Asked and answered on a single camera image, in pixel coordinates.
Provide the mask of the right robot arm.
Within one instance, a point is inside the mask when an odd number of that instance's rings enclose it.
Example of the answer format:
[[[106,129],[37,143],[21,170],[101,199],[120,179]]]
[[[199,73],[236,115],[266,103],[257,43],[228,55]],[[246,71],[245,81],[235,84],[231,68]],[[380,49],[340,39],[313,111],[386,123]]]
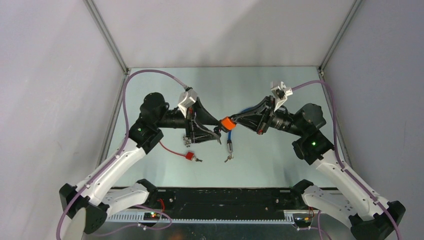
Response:
[[[296,156],[325,175],[341,196],[331,196],[302,180],[297,184],[299,190],[290,196],[295,208],[308,206],[326,213],[348,227],[357,240],[384,240],[392,233],[402,238],[399,223],[406,211],[404,205],[381,196],[341,159],[336,142],[321,132],[326,120],[319,105],[308,103],[290,113],[267,96],[222,124],[229,130],[242,125],[259,135],[271,128],[298,136],[292,143]]]

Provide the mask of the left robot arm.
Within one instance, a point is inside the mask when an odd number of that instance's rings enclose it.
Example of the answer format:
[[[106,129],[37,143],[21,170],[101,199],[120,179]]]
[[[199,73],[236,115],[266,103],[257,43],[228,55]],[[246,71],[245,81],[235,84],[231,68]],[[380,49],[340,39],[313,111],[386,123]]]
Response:
[[[111,188],[160,143],[163,128],[185,129],[191,144],[221,139],[221,122],[204,108],[192,89],[182,93],[174,109],[161,93],[149,93],[135,123],[126,126],[116,153],[84,180],[76,185],[64,184],[59,191],[63,211],[81,235],[95,233],[108,217],[120,211],[138,205],[156,206],[158,189],[146,179],[116,192]]]

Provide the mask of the orange black padlock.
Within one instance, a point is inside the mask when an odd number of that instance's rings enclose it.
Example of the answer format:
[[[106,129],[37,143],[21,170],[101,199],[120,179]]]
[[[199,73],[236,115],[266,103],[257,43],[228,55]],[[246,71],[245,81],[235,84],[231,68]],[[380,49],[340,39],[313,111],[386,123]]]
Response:
[[[236,127],[236,123],[229,117],[226,116],[219,121],[218,128],[220,131],[228,133]]]

